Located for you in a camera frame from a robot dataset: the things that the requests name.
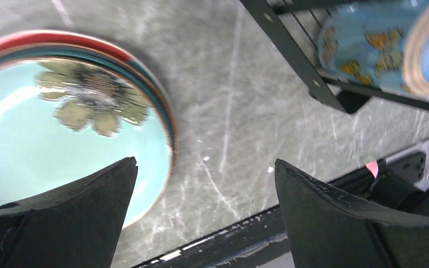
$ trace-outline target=black metal rack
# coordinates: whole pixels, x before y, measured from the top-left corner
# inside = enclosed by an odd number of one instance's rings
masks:
[[[282,0],[282,3],[274,5],[269,4],[266,0],[240,1],[271,39],[288,64],[307,85],[310,95],[320,103],[348,114],[354,114],[371,97],[377,97],[429,111],[429,102],[425,100],[384,92],[376,87],[345,83],[320,75],[279,17],[292,15],[316,49],[313,38],[297,18],[296,12],[309,11],[316,23],[321,27],[320,21],[312,12],[313,9],[324,8],[328,15],[331,15],[328,9],[330,7],[345,3],[372,2],[376,0],[293,0],[292,3]],[[328,85],[337,86],[341,90],[334,94]]]

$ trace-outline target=stack of plates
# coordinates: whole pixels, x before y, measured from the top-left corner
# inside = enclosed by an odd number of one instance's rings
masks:
[[[157,202],[178,156],[170,100],[144,64],[72,32],[0,39],[0,205],[128,156],[139,173],[125,227]]]

